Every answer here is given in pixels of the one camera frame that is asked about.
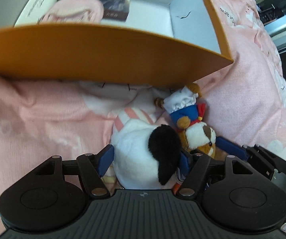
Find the book cover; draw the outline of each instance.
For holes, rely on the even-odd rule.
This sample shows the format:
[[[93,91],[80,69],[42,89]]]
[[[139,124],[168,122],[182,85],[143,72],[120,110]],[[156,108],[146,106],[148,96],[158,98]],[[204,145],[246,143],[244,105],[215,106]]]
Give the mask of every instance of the book cover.
[[[104,18],[125,21],[130,11],[130,0],[100,0],[104,6]]]

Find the pink cloth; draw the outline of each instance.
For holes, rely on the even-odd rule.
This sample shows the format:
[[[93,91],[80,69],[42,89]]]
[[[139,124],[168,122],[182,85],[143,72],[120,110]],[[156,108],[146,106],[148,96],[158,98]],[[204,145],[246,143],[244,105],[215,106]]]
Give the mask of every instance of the pink cloth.
[[[198,81],[208,105],[204,120],[218,135],[286,159],[286,82],[255,1],[212,1],[235,63]],[[148,86],[0,78],[0,194],[52,155],[69,160],[99,152],[125,107],[168,121],[153,103],[168,95]]]
[[[100,22],[103,14],[100,0],[59,0],[40,22]]]
[[[240,145],[260,144],[286,160],[286,81],[255,0],[212,0],[234,63],[199,80],[204,121]]]

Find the bed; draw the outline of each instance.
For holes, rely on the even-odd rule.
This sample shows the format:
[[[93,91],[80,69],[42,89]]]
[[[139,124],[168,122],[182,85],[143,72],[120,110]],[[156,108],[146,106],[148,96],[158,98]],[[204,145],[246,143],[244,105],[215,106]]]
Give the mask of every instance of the bed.
[[[204,121],[217,135],[239,145],[259,144],[286,160],[286,81],[256,2],[212,2],[234,63],[195,80],[207,104]],[[138,107],[154,122],[168,123],[153,102],[168,94],[150,86],[0,77],[0,194],[52,155],[69,160],[98,153],[110,142],[114,120],[125,107]],[[111,173],[105,182],[114,185]]]

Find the brown and white plush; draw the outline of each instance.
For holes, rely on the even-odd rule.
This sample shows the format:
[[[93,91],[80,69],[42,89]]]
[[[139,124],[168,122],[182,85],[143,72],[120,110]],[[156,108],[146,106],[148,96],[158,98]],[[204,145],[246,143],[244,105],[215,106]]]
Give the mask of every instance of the brown and white plush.
[[[198,149],[212,158],[215,157],[216,133],[205,122],[195,123],[178,135],[186,151]]]

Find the orange box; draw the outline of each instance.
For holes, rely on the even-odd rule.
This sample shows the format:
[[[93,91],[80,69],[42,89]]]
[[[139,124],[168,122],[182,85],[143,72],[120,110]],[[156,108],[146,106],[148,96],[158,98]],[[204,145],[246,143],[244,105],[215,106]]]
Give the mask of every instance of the orange box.
[[[0,75],[177,88],[233,62],[210,0],[131,0],[125,22],[40,24],[56,0],[0,0]]]

